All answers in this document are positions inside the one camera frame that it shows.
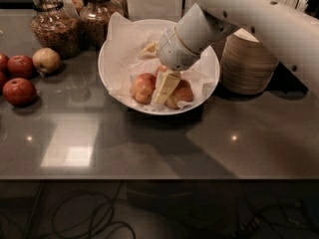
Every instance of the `floor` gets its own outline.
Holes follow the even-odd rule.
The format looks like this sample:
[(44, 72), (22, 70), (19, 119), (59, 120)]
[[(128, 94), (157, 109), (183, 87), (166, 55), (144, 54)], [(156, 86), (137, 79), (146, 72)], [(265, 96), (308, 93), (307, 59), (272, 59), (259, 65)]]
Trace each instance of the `floor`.
[(302, 208), (319, 217), (318, 181), (4, 181), (0, 192), (0, 239), (319, 238)]

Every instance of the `robotic arm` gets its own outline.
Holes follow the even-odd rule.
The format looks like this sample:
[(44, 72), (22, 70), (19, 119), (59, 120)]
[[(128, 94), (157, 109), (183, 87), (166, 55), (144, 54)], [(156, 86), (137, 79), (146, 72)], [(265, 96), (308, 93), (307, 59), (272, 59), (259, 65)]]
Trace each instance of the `robotic arm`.
[(239, 28), (319, 97), (319, 20), (275, 0), (198, 0), (161, 36), (160, 61), (187, 70), (204, 49)]

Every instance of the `white robotic arm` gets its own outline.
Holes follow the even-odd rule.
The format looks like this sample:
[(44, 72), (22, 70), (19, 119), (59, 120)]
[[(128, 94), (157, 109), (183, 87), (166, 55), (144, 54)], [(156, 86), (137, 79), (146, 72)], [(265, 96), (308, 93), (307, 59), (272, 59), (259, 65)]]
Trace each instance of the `white robotic arm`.
[(159, 58), (187, 70), (213, 42), (243, 28), (319, 97), (319, 20), (275, 0), (198, 0), (161, 36)]

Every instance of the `white bowl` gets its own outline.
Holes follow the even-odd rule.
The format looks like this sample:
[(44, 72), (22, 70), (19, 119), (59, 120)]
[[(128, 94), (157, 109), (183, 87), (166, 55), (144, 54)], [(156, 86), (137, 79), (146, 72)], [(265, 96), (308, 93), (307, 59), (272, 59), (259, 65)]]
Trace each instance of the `white bowl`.
[[(133, 24), (139, 25), (139, 28), (142, 31), (145, 31), (145, 33), (151, 33), (151, 32), (163, 33), (167, 27), (174, 25), (175, 22), (166, 21), (166, 20), (149, 19), (149, 20), (136, 21)], [(200, 74), (206, 75), (207, 79), (209, 79), (209, 81), (205, 83), (204, 87), (202, 88), (202, 91), (200, 93), (201, 97), (199, 97), (197, 100), (194, 100), (191, 106), (185, 107), (182, 110), (166, 109), (164, 111), (150, 111), (148, 106), (143, 106), (141, 104), (138, 104), (138, 102), (136, 102), (131, 97), (129, 91), (127, 91), (124, 94), (121, 93), (120, 95), (117, 95), (112, 92), (112, 89), (114, 89), (115, 87), (118, 88), (121, 85), (123, 78), (132, 78), (132, 73), (133, 73), (132, 71), (127, 71), (127, 74), (124, 76), (119, 77), (115, 75), (115, 72), (117, 71), (117, 68), (115, 68), (115, 65), (119, 63), (119, 61), (117, 61), (119, 58), (117, 58), (117, 56), (114, 56), (114, 51), (112, 51), (113, 46), (111, 45), (112, 41), (107, 39), (101, 48), (101, 51), (99, 54), (99, 61), (98, 61), (100, 77), (102, 79), (103, 84), (109, 91), (109, 94), (115, 99), (117, 99), (119, 102), (121, 102), (122, 104), (124, 104), (125, 106), (133, 110), (136, 110), (148, 115), (155, 115), (155, 116), (171, 116), (171, 115), (182, 114), (204, 103), (211, 96), (211, 94), (213, 93), (213, 91), (215, 90), (218, 84), (219, 75), (220, 75), (219, 62), (213, 49), (211, 47), (208, 47), (206, 50), (202, 52), (200, 60), (196, 62), (192, 70), (195, 73), (198, 72)]]

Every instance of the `glossy table surface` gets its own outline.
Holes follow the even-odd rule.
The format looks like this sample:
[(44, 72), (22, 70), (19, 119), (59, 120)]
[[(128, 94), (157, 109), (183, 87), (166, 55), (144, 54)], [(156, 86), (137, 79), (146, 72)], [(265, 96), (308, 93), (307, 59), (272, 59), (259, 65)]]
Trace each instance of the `glossy table surface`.
[[(31, 10), (0, 10), (0, 52), (32, 56)], [(174, 117), (131, 111), (109, 96), (88, 47), (50, 77), (39, 99), (0, 96), (0, 178), (318, 178), (319, 108), (308, 92), (250, 98), (214, 93)]]

